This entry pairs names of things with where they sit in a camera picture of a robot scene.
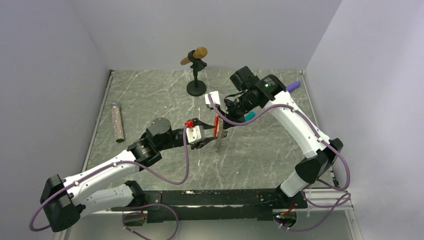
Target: cable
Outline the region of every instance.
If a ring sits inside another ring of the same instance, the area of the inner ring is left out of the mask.
[[[288,211],[284,211],[282,213],[280,213],[280,215],[287,215],[289,214],[294,208],[295,208],[296,203],[293,203],[290,208],[288,209]]]
[[[164,208],[168,209],[168,210],[169,210],[169,211],[170,211],[170,212],[171,212],[171,213],[175,216],[175,220],[176,220],[175,231],[173,231],[172,235],[171,235],[170,237],[168,237],[166,240],[170,240],[170,239],[172,239],[173,237],[175,237],[175,234],[177,234],[178,227],[179,227],[179,222],[178,222],[178,216],[177,216],[177,213],[176,213],[176,212],[175,212],[172,208],[170,208],[170,207],[169,207],[169,206],[167,206],[167,205],[161,204],[161,203],[153,203],[153,204],[148,204],[148,205],[144,205],[144,206],[129,207],[128,209],[131,209],[131,210],[140,209],[140,210],[142,210],[142,209],[144,209],[144,208],[154,207],[154,206],[164,207]],[[145,239],[145,240],[151,240],[150,238],[148,238],[148,237],[146,237],[146,236],[141,235],[141,234],[140,234],[140,233],[138,233],[137,231],[134,231],[134,230],[132,230],[131,228],[129,228],[128,226],[126,226],[126,225],[125,225],[125,219],[126,219],[128,216],[133,216],[133,215],[143,215],[143,214],[142,214],[141,212],[130,212],[130,213],[125,214],[125,215],[122,217],[122,225],[123,225],[124,229],[126,229],[126,230],[130,231],[131,233],[133,233],[133,234],[135,234],[135,235],[139,236],[139,237],[140,237],[140,238],[142,238],[142,239]]]
[[[252,119],[245,121],[245,122],[235,122],[235,121],[231,121],[230,119],[226,118],[217,108],[217,106],[214,104],[214,101],[211,97],[210,94],[207,95],[210,105],[212,106],[213,110],[215,110],[215,112],[218,114],[218,116],[224,120],[225,122],[234,125],[234,126],[245,126],[248,125],[250,123],[253,123],[254,121],[256,121],[256,119],[258,119],[260,116],[262,116],[264,113],[268,112],[271,109],[274,108],[288,108],[290,110],[294,110],[294,107],[287,105],[287,104],[275,104],[272,106],[269,106],[267,108],[265,108],[262,112],[260,112],[258,115],[254,116]],[[313,134],[319,139],[321,136],[320,134],[317,132],[317,130],[315,129],[315,127],[313,126],[312,122],[308,119],[307,116],[305,116],[301,111],[296,110],[294,111],[295,113],[297,113],[303,120],[305,120],[305,122],[308,124],[308,126],[310,127],[310,129],[312,130]],[[337,155],[337,157],[340,158],[341,162],[344,165],[344,168],[346,170],[346,184],[344,185],[344,187],[342,188],[334,188],[332,187],[334,190],[337,191],[345,191],[346,189],[348,189],[349,184],[351,182],[351,172],[348,166],[348,163],[346,162],[345,158],[340,154],[340,152],[338,152],[336,149],[334,149],[334,147],[332,147],[330,144],[328,144],[327,142],[325,142],[324,140],[321,141],[322,144],[324,144],[326,147],[328,147],[333,153],[335,153]]]
[[[91,173],[89,173],[89,174],[87,174],[86,176],[83,176],[83,177],[81,177],[80,179],[78,179],[77,181],[74,181],[73,183],[71,183],[70,185],[68,185],[68,186],[66,186],[66,187],[64,187],[64,188],[62,188],[62,189],[60,189],[59,191],[57,191],[57,192],[55,192],[55,193],[53,193],[53,195],[51,195],[49,198],[47,198],[43,203],[41,203],[41,205],[38,207],[38,209],[35,211],[35,213],[32,215],[32,217],[31,217],[31,219],[30,219],[30,221],[29,221],[29,230],[31,230],[31,231],[33,231],[33,232],[40,232],[40,231],[43,231],[43,230],[46,230],[46,229],[48,229],[48,228],[50,228],[50,225],[47,225],[47,226],[43,226],[43,227],[40,227],[40,228],[35,228],[34,227],[34,221],[35,221],[35,219],[36,219],[36,217],[37,217],[37,215],[41,212],[41,210],[51,201],[51,200],[53,200],[54,198],[56,198],[58,195],[60,195],[61,193],[63,193],[63,192],[65,192],[65,191],[67,191],[67,190],[69,190],[70,188],[72,188],[72,187],[75,187],[76,186],[76,184],[75,184],[75,182],[78,182],[78,183],[81,183],[81,182],[83,182],[83,181],[85,181],[85,180],[87,180],[88,178],[91,178],[92,176],[94,176],[94,175],[97,175],[98,173],[100,173],[100,172],[102,172],[102,171],[104,171],[104,170],[106,170],[106,169],[108,169],[108,168],[110,168],[110,167],[114,167],[114,164],[116,164],[116,166],[118,166],[118,165],[121,165],[121,164],[132,164],[132,165],[136,165],[136,166],[138,166],[138,167],[140,167],[140,168],[143,168],[144,170],[147,170],[149,173],[151,173],[151,174],[153,174],[153,175],[155,175],[156,177],[158,177],[159,179],[161,179],[161,180],[163,180],[163,181],[165,181],[165,182],[167,182],[167,183],[170,183],[170,184],[174,184],[174,185],[181,185],[181,184],[183,184],[186,180],[187,180],[187,178],[188,178],[188,176],[189,176],[189,169],[190,169],[190,166],[189,166],[189,150],[187,149],[187,132],[186,132],[186,130],[187,130],[187,125],[184,125],[184,130],[182,131],[182,143],[183,143],[183,147],[184,147],[184,152],[185,152],[185,164],[186,164],[186,168],[185,168],[185,176],[184,176],[184,178],[181,180],[181,181],[172,181],[172,180],[169,180],[169,179],[167,179],[167,178],[165,178],[165,177],[163,177],[163,176],[161,176],[161,175],[159,175],[158,173],[156,173],[155,171],[153,171],[153,170],[151,170],[150,168],[148,168],[148,167],[146,167],[146,166],[144,166],[144,165],[142,165],[142,164],[140,164],[140,163],[138,163],[138,162],[135,162],[135,161],[117,161],[117,162],[113,162],[113,163],[110,163],[110,164],[108,164],[108,165],[105,165],[105,166],[103,166],[103,167],[101,167],[101,168],[99,168],[99,169],[97,169],[97,170],[95,170],[95,171],[93,171],[93,172],[91,172]],[[177,217],[177,215],[176,214],[174,214],[175,215],[175,218],[176,218],[176,221],[177,221],[177,225],[176,225],[176,230],[175,230],[175,232],[177,232],[177,230],[178,230],[178,217]]]
[[[258,115],[256,115],[256,116],[254,116],[252,119],[250,119],[250,120],[248,120],[248,121],[245,121],[245,122],[234,122],[234,121],[231,121],[231,120],[229,120],[228,118],[226,118],[219,110],[218,110],[218,108],[217,108],[217,106],[214,104],[214,101],[213,101],[213,99],[212,99],[212,96],[210,95],[210,94],[208,94],[207,95],[207,98],[209,99],[209,102],[210,102],[210,105],[212,106],[212,108],[213,108],[213,110],[215,110],[215,112],[218,114],[218,116],[220,117],[220,118],[222,118],[222,120],[224,120],[225,122],[227,122],[227,123],[229,123],[229,124],[232,124],[232,125],[234,125],[234,126],[245,126],[245,125],[248,125],[248,124],[250,124],[250,123],[252,123],[252,122],[254,122],[256,119],[258,119],[260,116],[262,116],[264,113],[266,113],[266,112],[268,112],[269,110],[271,110],[271,109],[274,109],[274,108],[287,108],[287,109],[290,109],[291,111],[293,111],[295,108],[294,107],[292,107],[292,106],[290,106],[290,105],[287,105],[287,104],[274,104],[274,105],[272,105],[272,106],[269,106],[269,107],[267,107],[267,108],[265,108],[262,112],[260,112]],[[312,130],[312,132],[313,132],[313,134],[315,135],[315,137],[317,137],[318,139],[319,138],[321,138],[321,136],[320,136],[320,134],[318,133],[318,131],[315,129],[315,127],[314,127],[314,125],[312,124],[312,122],[308,119],[308,117],[306,117],[301,111],[299,111],[299,110],[295,110],[294,111],[295,113],[297,113],[306,123],[307,123],[307,125],[310,127],[310,129]],[[349,169],[349,166],[348,166],[348,163],[346,162],[346,160],[345,160],[345,158],[340,154],[340,152],[338,152],[333,146],[331,146],[330,144],[328,144],[326,141],[324,141],[324,140],[321,140],[320,141],[320,143],[322,143],[322,144],[324,144],[327,148],[329,148],[333,153],[335,153],[336,155],[337,155],[337,157],[339,157],[340,158],[340,160],[341,160],[341,162],[343,163],[343,165],[344,165],[344,169],[346,170],[346,184],[343,186],[343,187],[341,187],[341,188],[338,188],[338,187],[335,187],[335,186],[331,186],[329,183],[327,183],[327,182],[325,182],[325,181],[323,181],[323,180],[321,180],[321,179],[318,179],[318,181],[320,182],[320,183],[323,183],[323,184],[325,184],[326,186],[328,186],[328,187],[330,187],[330,188],[332,188],[332,189],[334,189],[334,190],[337,190],[337,191],[345,191],[346,189],[348,189],[348,187],[349,187],[349,185],[350,185],[350,182],[351,182],[351,172],[350,172],[350,169]],[[351,194],[350,193],[345,193],[345,194],[343,194],[340,198],[338,198],[337,199],[337,201],[335,202],[335,204],[333,204],[333,205],[317,205],[317,204],[315,204],[315,203],[313,203],[312,201],[310,201],[307,197],[306,197],[306,195],[305,195],[305,192],[303,191],[303,189],[301,190],[301,194],[302,194],[302,196],[303,196],[303,198],[308,202],[308,203],[310,203],[311,205],[313,205],[313,206],[315,206],[315,207],[317,207],[317,208],[331,208],[330,209],[330,211],[327,213],[327,215],[325,215],[325,217],[324,218],[322,218],[322,220],[318,223],[318,224],[316,224],[315,226],[313,226],[313,227],[309,227],[309,228],[306,228],[306,229],[291,229],[291,231],[295,231],[295,232],[303,232],[303,231],[309,231],[309,230],[312,230],[312,229],[314,229],[314,228],[316,228],[316,227],[318,227],[319,225],[321,225],[327,218],[328,218],[328,216],[333,212],[333,210],[334,210],[334,208],[336,208],[336,207],[338,207],[338,206],[341,206],[341,205],[343,205],[343,204],[345,204],[345,203],[347,203],[350,199],[351,199]],[[343,201],[343,202],[341,202],[341,203],[339,203],[345,196],[347,196],[347,198]]]
[[[347,203],[347,201],[349,201],[349,199],[350,199],[350,193],[348,193],[348,192],[346,192],[345,194],[343,194],[339,199],[337,199],[337,201],[335,202],[335,205],[337,205],[345,196],[347,196],[347,195],[349,195],[349,197],[347,198],[347,199],[345,199],[344,201],[343,201],[343,203]],[[317,224],[315,224],[315,225],[313,225],[313,226],[311,226],[311,227],[308,227],[308,228],[303,228],[303,229],[291,229],[291,228],[289,228],[289,227],[285,227],[285,226],[283,226],[282,224],[279,224],[278,222],[277,222],[277,220],[274,218],[274,222],[276,222],[277,223],[277,225],[280,227],[280,228],[284,228],[284,229],[286,229],[286,230],[288,230],[288,231],[292,231],[292,232],[306,232],[306,231],[310,231],[310,230],[312,230],[312,229],[315,229],[315,228],[317,228],[317,227],[319,227],[321,224],[323,224],[323,222],[325,222],[325,220],[327,220],[327,218],[330,216],[330,214],[334,211],[334,209],[335,209],[336,207],[335,206],[333,206],[331,209],[330,209],[330,211],[328,211],[327,212],[327,214],[317,223]]]

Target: cylindrical container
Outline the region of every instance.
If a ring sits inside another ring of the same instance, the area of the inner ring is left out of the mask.
[[[111,112],[112,112],[112,121],[113,121],[113,129],[115,133],[115,141],[117,143],[122,143],[125,140],[124,137],[124,129],[122,128],[122,119],[121,119],[121,105],[114,101],[110,104]]]

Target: red clip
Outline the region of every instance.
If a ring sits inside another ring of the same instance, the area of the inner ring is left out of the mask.
[[[187,125],[187,127],[189,128],[192,128],[195,126],[195,123],[193,122],[193,120],[188,120],[184,124]]]
[[[218,132],[218,128],[219,126],[219,121],[220,121],[220,116],[216,116],[215,117],[215,121],[214,121],[214,125],[215,127],[213,128],[213,136],[216,137],[217,136],[217,132]]]

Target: teal object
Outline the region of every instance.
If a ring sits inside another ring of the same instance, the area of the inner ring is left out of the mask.
[[[255,116],[256,114],[253,112],[253,111],[251,111],[251,112],[249,112],[245,117],[244,117],[244,120],[246,120],[246,121],[249,121],[249,120],[251,120],[254,116]]]

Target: black metal bar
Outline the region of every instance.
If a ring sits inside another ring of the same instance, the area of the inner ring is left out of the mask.
[[[144,191],[158,196],[158,191]],[[160,203],[170,206],[179,220],[257,219],[271,221],[273,209],[289,209],[290,203],[279,200],[274,188],[226,190],[165,190]],[[307,208],[303,198],[296,200],[296,209]],[[127,211],[123,207],[113,211]],[[148,211],[147,223],[174,221],[174,215],[160,207]]]

